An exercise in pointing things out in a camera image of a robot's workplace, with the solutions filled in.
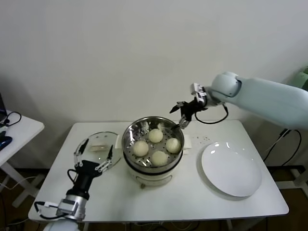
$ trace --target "table leg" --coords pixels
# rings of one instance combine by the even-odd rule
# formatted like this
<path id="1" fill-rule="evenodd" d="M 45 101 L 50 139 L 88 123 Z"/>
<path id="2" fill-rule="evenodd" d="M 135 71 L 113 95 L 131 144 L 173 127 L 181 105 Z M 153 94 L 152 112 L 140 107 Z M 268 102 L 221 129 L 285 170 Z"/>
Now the table leg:
<path id="1" fill-rule="evenodd" d="M 89 223 L 85 222 L 85 225 L 83 226 L 83 231 L 88 231 Z"/>
<path id="2" fill-rule="evenodd" d="M 254 227 L 256 224 L 258 224 L 261 220 L 264 218 L 250 218 L 246 219 L 236 227 L 232 227 L 231 220 L 227 220 L 227 225 L 230 231 L 247 231 L 250 228 Z"/>
<path id="3" fill-rule="evenodd" d="M 42 174 L 39 174 L 37 177 L 34 178 L 34 180 L 31 182 L 32 186 L 37 186 L 42 180 L 45 179 L 45 176 Z M 29 196 L 29 192 L 25 189 L 12 203 L 12 205 L 15 208 L 18 208 L 19 205 Z"/>
<path id="4" fill-rule="evenodd" d="M 8 174 L 12 179 L 14 179 L 16 182 L 20 182 L 19 184 L 21 186 L 23 186 L 23 188 L 26 190 L 26 193 L 23 194 L 23 196 L 21 198 L 19 198 L 19 200 L 15 203 L 15 205 L 19 206 L 20 203 L 26 198 L 25 194 L 31 195 L 34 198 L 37 196 L 39 190 L 34 187 L 34 184 L 30 184 L 27 180 L 25 180 L 25 178 L 20 175 L 11 165 L 9 165 L 8 163 L 4 163 L 1 167 L 0 167 L 6 174 Z M 41 176 L 37 176 L 37 178 L 35 178 L 35 182 L 36 185 L 39 183 L 38 180 L 41 179 Z"/>
<path id="5" fill-rule="evenodd" d="M 6 184 L 7 184 L 8 181 L 9 181 L 9 179 L 10 179 L 10 176 L 7 175 L 7 176 L 5 177 L 5 179 L 4 179 L 4 181 L 3 181 L 3 182 L 1 183 L 1 185 L 0 185 L 0 192 L 2 192 L 2 190 L 5 188 Z"/>

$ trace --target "wooden floor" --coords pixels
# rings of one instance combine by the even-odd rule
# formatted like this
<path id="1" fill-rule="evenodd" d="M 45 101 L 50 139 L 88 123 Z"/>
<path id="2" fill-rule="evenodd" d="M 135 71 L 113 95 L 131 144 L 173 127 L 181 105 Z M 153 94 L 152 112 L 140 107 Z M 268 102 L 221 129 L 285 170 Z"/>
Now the wooden floor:
<path id="1" fill-rule="evenodd" d="M 30 177 L 34 174 L 21 172 L 24 177 Z M 0 172 L 0 182 L 5 178 L 5 174 Z M 293 177 L 287 171 L 276 171 L 274 173 L 275 180 L 292 180 Z M 12 187 L 16 184 L 13 180 L 10 180 L 8 187 Z M 4 199 L 6 210 L 6 222 L 7 224 L 18 222 L 27 219 L 28 211 L 34 201 L 33 198 L 28 197 L 19 208 L 14 208 L 12 202 L 22 192 L 23 188 L 17 186 L 14 190 L 4 189 L 1 195 Z M 286 216 L 270 217 L 264 219 L 251 231 L 304 231 L 308 230 L 308 199 L 301 192 L 301 190 L 283 190 L 282 194 L 289 205 L 290 212 Z M 241 222 L 240 220 L 232 221 L 233 224 Z M 10 231 L 41 231 L 44 229 L 44 223 L 36 223 L 27 220 L 23 223 L 24 227 L 11 226 Z M 166 228 L 160 228 L 159 224 L 127 224 L 121 223 L 92 223 L 89 226 L 89 231 L 178 231 L 183 230 L 190 225 L 186 231 L 226 231 L 227 225 L 225 221 L 201 221 L 201 222 L 165 222 L 163 226 Z M 4 208 L 0 201 L 0 231 L 4 227 Z M 82 230 L 83 224 L 79 224 L 79 229 Z"/>

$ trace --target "white wall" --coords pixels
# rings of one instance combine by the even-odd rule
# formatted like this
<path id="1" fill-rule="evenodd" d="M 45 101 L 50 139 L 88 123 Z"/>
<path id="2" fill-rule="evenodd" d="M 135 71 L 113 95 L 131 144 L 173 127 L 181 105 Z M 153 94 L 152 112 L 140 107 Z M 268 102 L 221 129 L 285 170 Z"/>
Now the white wall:
<path id="1" fill-rule="evenodd" d="M 169 115 L 225 70 L 281 82 L 308 61 L 305 0 L 2 0 L 0 92 L 45 123 L 14 157 L 49 167 L 77 121 Z M 235 107 L 230 118 L 248 114 Z M 224 115 L 220 108 L 202 119 Z M 260 121 L 247 120 L 252 134 Z"/>

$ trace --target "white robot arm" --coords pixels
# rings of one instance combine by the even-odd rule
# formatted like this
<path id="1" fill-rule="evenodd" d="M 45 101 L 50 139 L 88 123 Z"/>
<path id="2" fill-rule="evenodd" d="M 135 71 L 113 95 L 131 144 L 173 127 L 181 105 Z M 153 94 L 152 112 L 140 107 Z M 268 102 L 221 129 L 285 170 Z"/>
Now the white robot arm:
<path id="1" fill-rule="evenodd" d="M 192 84 L 191 94 L 193 101 L 178 102 L 170 111 L 181 109 L 181 128 L 187 127 L 197 112 L 232 103 L 283 128 L 308 129 L 308 92 L 303 89 L 224 72 L 216 76 L 211 87 Z"/>

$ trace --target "power cord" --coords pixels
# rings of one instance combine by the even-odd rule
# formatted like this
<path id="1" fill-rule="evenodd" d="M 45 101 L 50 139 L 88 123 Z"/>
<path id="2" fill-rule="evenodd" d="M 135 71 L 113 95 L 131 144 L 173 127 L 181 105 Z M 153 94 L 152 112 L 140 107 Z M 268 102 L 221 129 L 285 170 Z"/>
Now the power cord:
<path id="1" fill-rule="evenodd" d="M 187 229 L 190 228 L 190 226 L 192 225 L 192 223 L 188 224 L 185 228 L 179 228 L 177 227 L 173 222 L 171 223 L 175 228 L 177 228 L 178 230 L 181 230 L 181 231 L 185 231 Z"/>
<path id="2" fill-rule="evenodd" d="M 282 138 L 286 137 L 291 131 L 292 131 L 292 130 L 284 129 L 284 130 L 280 133 L 280 135 L 279 135 L 278 139 L 276 140 L 276 142 L 270 147 L 270 150 L 269 150 L 268 154 L 266 155 L 266 157 L 265 157 L 264 160 L 263 160 L 264 162 L 267 160 L 267 158 L 269 157 L 270 153 L 272 152 L 272 150 L 274 149 L 274 147 L 276 146 L 276 144 L 278 143 L 278 141 L 280 141 Z M 300 147 L 300 145 L 301 145 L 301 143 L 302 143 L 302 135 L 301 135 L 301 133 L 300 133 L 298 130 L 293 130 L 293 131 L 295 131 L 296 133 L 298 133 L 299 142 L 298 142 L 297 148 L 296 148 L 296 150 L 294 151 L 294 153 L 291 155 L 291 157 L 290 157 L 286 162 L 284 162 L 284 163 L 282 164 L 282 166 L 286 165 L 288 162 L 290 162 L 290 161 L 293 159 L 293 157 L 297 154 L 298 149 L 299 149 L 299 147 Z"/>
<path id="3" fill-rule="evenodd" d="M 36 229 L 35 231 L 38 231 L 38 230 L 39 230 L 39 228 L 40 228 L 40 223 L 38 224 L 38 227 L 37 227 L 37 229 Z"/>
<path id="4" fill-rule="evenodd" d="M 54 220 L 54 219 L 58 219 L 58 218 L 63 218 L 63 217 L 65 217 L 66 215 L 68 215 L 68 213 L 63 213 L 63 214 L 61 214 L 61 215 L 54 216 L 54 217 L 46 217 L 46 216 L 44 216 L 44 215 L 42 215 L 42 214 L 40 213 L 40 210 L 39 210 L 39 207 L 38 207 L 39 205 L 44 206 L 44 205 L 45 205 L 45 202 L 43 202 L 43 201 L 36 201 L 36 202 L 34 202 L 33 205 L 34 205 L 34 208 L 35 208 L 36 212 L 39 214 L 39 216 L 40 216 L 41 218 L 45 219 L 45 220 Z"/>
<path id="5" fill-rule="evenodd" d="M 23 182 L 24 180 L 27 179 L 31 179 L 31 178 L 36 178 L 36 177 L 27 177 L 22 179 L 21 181 L 17 182 L 12 188 L 7 187 L 5 184 L 0 183 L 0 185 L 2 185 L 4 188 L 8 189 L 8 190 L 13 190 L 17 185 L 19 185 L 21 182 Z"/>
<path id="6" fill-rule="evenodd" d="M 196 118 L 197 121 L 199 121 L 200 123 L 203 123 L 203 124 L 218 124 L 220 122 L 222 122 L 223 120 L 225 120 L 228 116 L 229 116 L 229 111 L 228 111 L 228 108 L 225 104 L 222 105 L 223 108 L 225 109 L 225 112 L 226 112 L 226 115 L 225 117 L 223 117 L 222 119 L 220 119 L 219 121 L 215 121 L 215 122 L 204 122 L 202 120 L 200 120 L 198 117 L 197 117 L 197 113 L 194 114 L 194 117 Z"/>
<path id="7" fill-rule="evenodd" d="M 18 115 L 19 115 L 19 119 L 18 119 L 16 122 L 14 122 L 14 123 L 9 124 L 9 123 L 10 123 L 9 117 L 10 117 L 11 114 L 18 114 Z M 22 115 L 21 115 L 19 112 L 10 112 L 10 113 L 5 117 L 3 123 L 5 124 L 5 126 L 10 127 L 10 126 L 12 126 L 12 125 L 14 125 L 14 124 L 19 123 L 20 120 L 21 120 L 21 118 L 22 118 Z"/>
<path id="8" fill-rule="evenodd" d="M 296 155 L 296 153 L 297 153 L 297 151 L 298 151 L 298 149 L 299 149 L 299 147 L 302 143 L 302 134 L 298 130 L 294 130 L 294 131 L 296 131 L 298 133 L 298 136 L 299 136 L 299 142 L 298 142 L 297 148 L 294 151 L 293 155 L 286 162 L 284 162 L 282 164 L 282 166 L 286 165 L 288 162 L 290 162 L 293 159 L 293 157 Z"/>

